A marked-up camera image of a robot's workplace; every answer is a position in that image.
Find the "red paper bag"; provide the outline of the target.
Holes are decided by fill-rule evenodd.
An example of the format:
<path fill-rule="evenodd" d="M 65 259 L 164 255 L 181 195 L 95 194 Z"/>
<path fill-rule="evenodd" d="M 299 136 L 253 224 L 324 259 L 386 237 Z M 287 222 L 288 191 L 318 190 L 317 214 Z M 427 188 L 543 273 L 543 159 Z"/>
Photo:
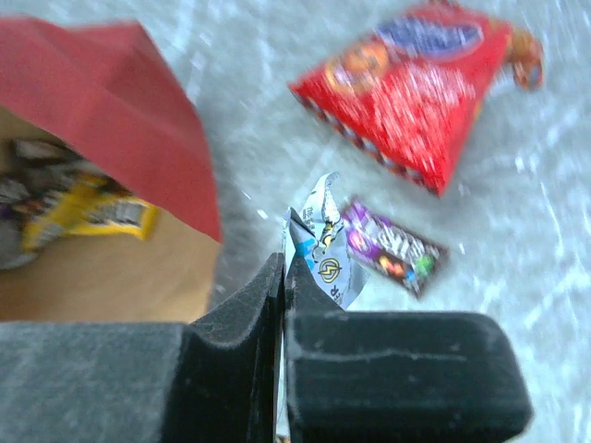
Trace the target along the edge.
<path fill-rule="evenodd" d="M 1 139 L 64 142 L 160 208 L 154 234 L 68 237 L 1 276 L 1 318 L 192 321 L 221 224 L 199 116 L 135 21 L 1 19 Z"/>

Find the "white blue snack wrapper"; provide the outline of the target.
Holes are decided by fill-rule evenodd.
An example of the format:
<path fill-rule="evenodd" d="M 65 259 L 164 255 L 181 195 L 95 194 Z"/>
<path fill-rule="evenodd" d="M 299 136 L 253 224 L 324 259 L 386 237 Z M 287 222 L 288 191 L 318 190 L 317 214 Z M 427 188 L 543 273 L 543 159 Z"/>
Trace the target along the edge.
<path fill-rule="evenodd" d="M 361 294 L 368 273 L 347 252 L 344 220 L 331 187 L 337 172 L 319 178 L 301 210 L 288 208 L 283 222 L 286 275 L 296 274 L 298 260 L 314 283 L 339 307 L 348 308 Z"/>

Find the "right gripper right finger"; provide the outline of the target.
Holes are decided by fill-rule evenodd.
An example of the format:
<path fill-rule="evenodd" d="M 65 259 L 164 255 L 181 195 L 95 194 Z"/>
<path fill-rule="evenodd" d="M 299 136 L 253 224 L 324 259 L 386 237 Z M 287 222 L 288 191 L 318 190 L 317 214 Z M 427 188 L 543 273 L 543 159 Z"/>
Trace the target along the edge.
<path fill-rule="evenodd" d="M 529 425 L 524 377 L 490 317 L 346 311 L 300 257 L 285 299 L 294 442 L 504 442 Z"/>

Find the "red candy bag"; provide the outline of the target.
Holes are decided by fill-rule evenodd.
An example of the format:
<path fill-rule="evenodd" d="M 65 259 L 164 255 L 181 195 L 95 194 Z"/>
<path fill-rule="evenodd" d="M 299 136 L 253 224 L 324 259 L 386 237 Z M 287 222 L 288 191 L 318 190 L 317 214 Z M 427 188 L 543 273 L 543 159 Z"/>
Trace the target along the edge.
<path fill-rule="evenodd" d="M 498 71 L 535 89 L 543 48 L 529 31 L 454 1 L 427 1 L 379 24 L 289 88 L 387 169 L 434 195 L 452 179 Z"/>

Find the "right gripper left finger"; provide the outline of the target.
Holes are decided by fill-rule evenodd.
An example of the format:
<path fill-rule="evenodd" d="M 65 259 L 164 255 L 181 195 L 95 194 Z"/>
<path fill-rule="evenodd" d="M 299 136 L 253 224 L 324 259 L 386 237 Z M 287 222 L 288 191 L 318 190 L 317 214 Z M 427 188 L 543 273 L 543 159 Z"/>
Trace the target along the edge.
<path fill-rule="evenodd" d="M 283 262 L 190 324 L 3 324 L 2 440 L 273 441 Z"/>

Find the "purple m&m pack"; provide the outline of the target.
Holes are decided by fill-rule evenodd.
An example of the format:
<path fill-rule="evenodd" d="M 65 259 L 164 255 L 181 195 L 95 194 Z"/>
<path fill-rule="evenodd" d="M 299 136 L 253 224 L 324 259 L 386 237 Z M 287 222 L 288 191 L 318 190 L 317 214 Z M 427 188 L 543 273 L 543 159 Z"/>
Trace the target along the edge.
<path fill-rule="evenodd" d="M 349 255 L 417 299 L 449 258 L 448 247 L 379 215 L 357 198 L 342 208 L 341 218 Z"/>

